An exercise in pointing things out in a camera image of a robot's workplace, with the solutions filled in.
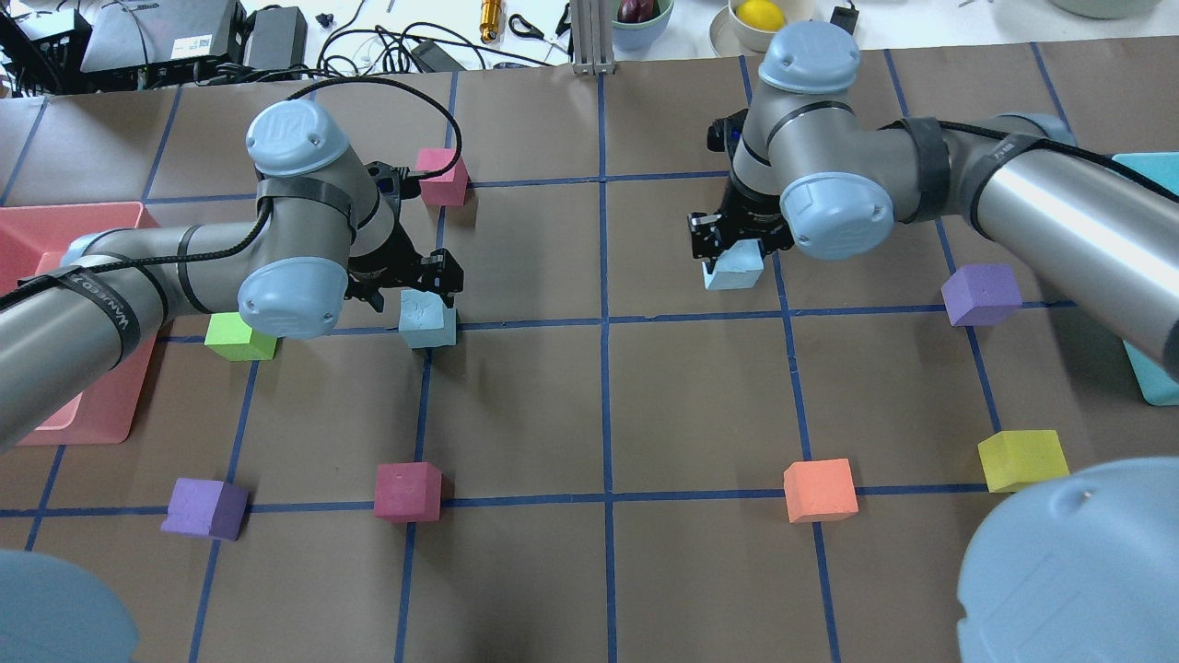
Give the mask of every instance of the sticker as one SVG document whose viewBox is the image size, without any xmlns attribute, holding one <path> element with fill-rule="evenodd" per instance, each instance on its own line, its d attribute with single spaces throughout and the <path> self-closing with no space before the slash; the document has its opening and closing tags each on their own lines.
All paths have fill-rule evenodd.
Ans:
<svg viewBox="0 0 1179 663">
<path fill-rule="evenodd" d="M 200 37 L 184 37 L 172 41 L 172 57 L 170 60 L 183 60 L 184 58 L 199 58 L 208 55 L 213 46 L 213 35 L 202 34 Z"/>
</svg>

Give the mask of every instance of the pink plastic basket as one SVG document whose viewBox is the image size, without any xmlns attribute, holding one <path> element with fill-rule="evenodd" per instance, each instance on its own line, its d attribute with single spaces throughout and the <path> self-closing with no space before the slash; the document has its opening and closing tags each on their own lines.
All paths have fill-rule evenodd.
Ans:
<svg viewBox="0 0 1179 663">
<path fill-rule="evenodd" d="M 0 209 L 0 293 L 57 268 L 70 243 L 112 228 L 157 228 L 143 203 Z M 50 416 L 21 445 L 114 445 L 127 439 L 151 340 Z"/>
</svg>

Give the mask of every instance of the green cube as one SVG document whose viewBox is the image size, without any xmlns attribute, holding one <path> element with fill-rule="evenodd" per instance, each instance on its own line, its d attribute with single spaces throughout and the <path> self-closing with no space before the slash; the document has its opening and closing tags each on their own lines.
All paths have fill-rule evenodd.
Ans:
<svg viewBox="0 0 1179 663">
<path fill-rule="evenodd" d="M 979 444 L 987 490 L 1014 493 L 1032 484 L 1068 475 L 1055 431 L 1003 431 Z"/>
<path fill-rule="evenodd" d="M 235 313 L 215 313 L 209 319 L 205 347 L 230 361 L 275 359 L 278 339 L 256 332 Z"/>
</svg>

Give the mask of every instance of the yellow fruit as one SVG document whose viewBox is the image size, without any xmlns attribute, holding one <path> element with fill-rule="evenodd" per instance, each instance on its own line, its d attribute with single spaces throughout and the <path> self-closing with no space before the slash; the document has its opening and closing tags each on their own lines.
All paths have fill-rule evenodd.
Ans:
<svg viewBox="0 0 1179 663">
<path fill-rule="evenodd" d="M 770 0 L 745 0 L 737 7 L 737 18 L 749 27 L 766 32 L 777 32 L 786 25 L 786 17 Z"/>
</svg>

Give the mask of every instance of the purple vegetable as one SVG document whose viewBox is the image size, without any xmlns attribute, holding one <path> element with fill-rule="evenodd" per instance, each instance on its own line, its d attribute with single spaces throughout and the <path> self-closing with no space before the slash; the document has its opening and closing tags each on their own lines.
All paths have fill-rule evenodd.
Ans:
<svg viewBox="0 0 1179 663">
<path fill-rule="evenodd" d="M 623 0 L 618 6 L 618 22 L 640 24 L 656 18 L 656 0 Z"/>
</svg>

